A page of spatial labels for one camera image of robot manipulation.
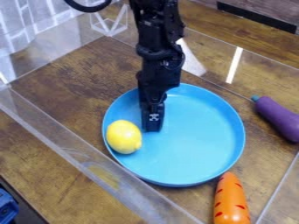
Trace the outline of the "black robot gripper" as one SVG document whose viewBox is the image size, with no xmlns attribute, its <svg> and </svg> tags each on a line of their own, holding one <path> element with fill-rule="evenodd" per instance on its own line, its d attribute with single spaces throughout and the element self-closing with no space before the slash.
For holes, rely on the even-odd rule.
<svg viewBox="0 0 299 224">
<path fill-rule="evenodd" d="M 136 74 L 141 127 L 145 132 L 157 132 L 164 123 L 161 102 L 165 99 L 165 92 L 180 84 L 185 57 L 181 46 L 176 44 L 156 51 L 137 44 L 136 53 L 142 59 L 141 70 Z"/>
</svg>

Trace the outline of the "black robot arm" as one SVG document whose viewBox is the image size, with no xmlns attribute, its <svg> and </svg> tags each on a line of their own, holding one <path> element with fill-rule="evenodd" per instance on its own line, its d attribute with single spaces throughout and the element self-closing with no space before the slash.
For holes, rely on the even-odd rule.
<svg viewBox="0 0 299 224">
<path fill-rule="evenodd" d="M 164 123 L 166 91 L 180 85 L 185 56 L 176 41 L 182 37 L 177 0 L 129 0 L 138 40 L 136 53 L 142 59 L 136 74 L 141 125 L 160 131 Z"/>
</svg>

